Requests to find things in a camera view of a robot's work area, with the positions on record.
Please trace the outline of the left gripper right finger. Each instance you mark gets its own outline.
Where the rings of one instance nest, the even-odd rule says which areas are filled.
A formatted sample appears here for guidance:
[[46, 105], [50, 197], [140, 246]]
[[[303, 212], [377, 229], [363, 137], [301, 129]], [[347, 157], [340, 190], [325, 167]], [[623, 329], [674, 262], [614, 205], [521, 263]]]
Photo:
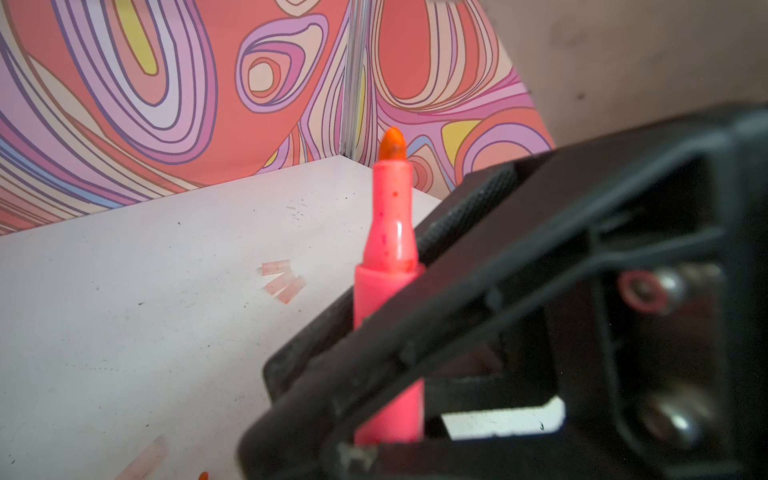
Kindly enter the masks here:
[[[266, 363], [247, 479], [763, 479], [767, 108], [474, 173], [369, 323], [343, 294]], [[415, 382], [418, 442], [358, 445]]]

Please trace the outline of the pink marker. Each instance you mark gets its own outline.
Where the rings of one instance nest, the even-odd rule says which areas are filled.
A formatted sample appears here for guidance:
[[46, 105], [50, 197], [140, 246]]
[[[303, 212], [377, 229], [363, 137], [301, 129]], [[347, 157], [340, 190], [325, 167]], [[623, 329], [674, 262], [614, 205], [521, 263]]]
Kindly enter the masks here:
[[[372, 223], [355, 268], [353, 327], [381, 308], [424, 270], [412, 221], [412, 169], [402, 132], [389, 128], [373, 166]], [[419, 380], [357, 429], [358, 445], [418, 442], [424, 435], [425, 387]]]

